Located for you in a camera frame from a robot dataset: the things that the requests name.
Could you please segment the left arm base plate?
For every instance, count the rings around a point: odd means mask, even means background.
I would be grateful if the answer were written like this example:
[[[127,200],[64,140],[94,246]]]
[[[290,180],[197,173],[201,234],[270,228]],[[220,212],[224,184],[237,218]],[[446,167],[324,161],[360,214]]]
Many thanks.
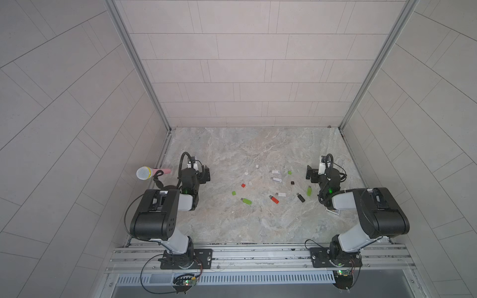
[[[212,253],[211,249],[194,249],[181,255],[164,251],[160,269],[210,269]]]

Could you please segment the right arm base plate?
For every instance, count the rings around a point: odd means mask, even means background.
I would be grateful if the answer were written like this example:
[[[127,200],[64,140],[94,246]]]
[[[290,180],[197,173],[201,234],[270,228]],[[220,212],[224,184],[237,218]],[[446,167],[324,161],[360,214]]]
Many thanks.
[[[341,249],[309,248],[314,268],[359,268],[362,266],[360,253],[347,253]]]

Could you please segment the red usb drive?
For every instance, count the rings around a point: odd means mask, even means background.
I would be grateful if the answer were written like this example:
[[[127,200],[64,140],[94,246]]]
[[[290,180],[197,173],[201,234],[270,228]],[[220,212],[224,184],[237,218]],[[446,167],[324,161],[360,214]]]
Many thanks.
[[[279,200],[278,200],[276,197],[270,195],[269,198],[270,198],[274,203],[279,204]]]

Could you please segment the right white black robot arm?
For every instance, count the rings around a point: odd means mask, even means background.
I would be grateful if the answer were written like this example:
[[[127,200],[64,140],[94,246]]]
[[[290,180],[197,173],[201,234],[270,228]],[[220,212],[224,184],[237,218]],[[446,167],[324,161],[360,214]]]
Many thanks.
[[[329,247],[311,248],[311,257],[320,266],[350,267],[361,264],[360,250],[378,240],[405,235],[410,230],[406,215],[385,187],[341,190],[345,171],[334,168],[334,157],[320,158],[317,169],[307,166],[306,179],[320,187],[318,200],[328,211],[355,210],[359,223],[345,233],[335,235]]]

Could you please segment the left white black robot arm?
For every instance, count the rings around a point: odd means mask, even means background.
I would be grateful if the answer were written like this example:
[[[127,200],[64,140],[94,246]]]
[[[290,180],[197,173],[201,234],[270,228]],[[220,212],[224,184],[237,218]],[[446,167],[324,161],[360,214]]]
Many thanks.
[[[211,174],[207,166],[188,152],[181,154],[176,185],[165,186],[159,180],[169,173],[170,169],[147,166],[137,170],[140,180],[153,179],[156,188],[137,198],[139,205],[125,229],[132,238],[163,246],[166,263],[186,268],[195,262],[194,245],[191,237],[176,229],[177,214],[197,208],[200,186],[211,181]]]

